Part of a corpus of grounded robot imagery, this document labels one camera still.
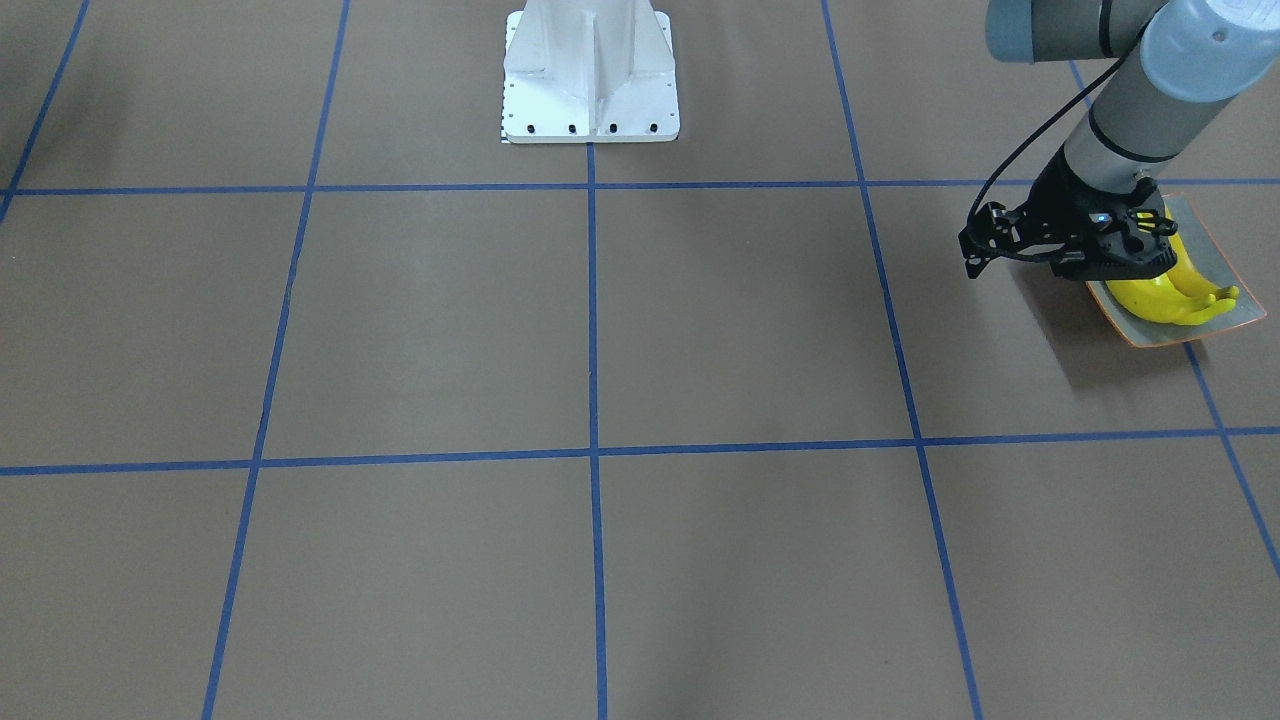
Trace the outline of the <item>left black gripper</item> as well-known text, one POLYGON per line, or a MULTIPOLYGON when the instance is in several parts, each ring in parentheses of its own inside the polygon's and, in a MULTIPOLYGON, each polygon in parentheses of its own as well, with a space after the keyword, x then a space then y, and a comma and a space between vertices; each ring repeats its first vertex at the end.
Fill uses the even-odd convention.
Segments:
POLYGON ((1060 149, 1020 206, 1020 249, 1038 249, 1068 281, 1147 281, 1178 264, 1170 238, 1178 223, 1165 214, 1158 184, 1139 179, 1128 193, 1085 183, 1060 149))

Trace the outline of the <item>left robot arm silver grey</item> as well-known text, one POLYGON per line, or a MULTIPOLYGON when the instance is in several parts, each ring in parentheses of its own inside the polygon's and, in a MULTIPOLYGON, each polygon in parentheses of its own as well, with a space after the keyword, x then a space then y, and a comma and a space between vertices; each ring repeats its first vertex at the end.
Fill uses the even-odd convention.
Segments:
POLYGON ((1001 61, 1107 59, 1088 110, 1016 208, 977 199, 969 277, 996 259, 1068 281, 1146 281, 1178 263, 1158 173, 1277 60, 1275 1, 992 1, 1001 61))

